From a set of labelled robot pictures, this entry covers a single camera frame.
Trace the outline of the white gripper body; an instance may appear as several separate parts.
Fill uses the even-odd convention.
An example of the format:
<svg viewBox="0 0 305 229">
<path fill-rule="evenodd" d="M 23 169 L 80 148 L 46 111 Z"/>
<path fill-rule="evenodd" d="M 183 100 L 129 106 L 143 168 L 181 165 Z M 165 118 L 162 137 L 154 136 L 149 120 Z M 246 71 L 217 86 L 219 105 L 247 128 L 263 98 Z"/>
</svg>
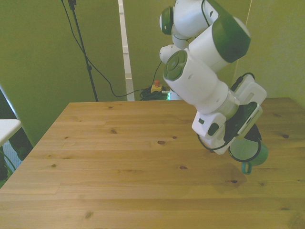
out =
<svg viewBox="0 0 305 229">
<path fill-rule="evenodd" d="M 197 134 L 203 146 L 223 154 L 250 131 L 262 111 L 266 90 L 251 74 L 230 89 L 215 74 L 198 78 Z"/>
</svg>

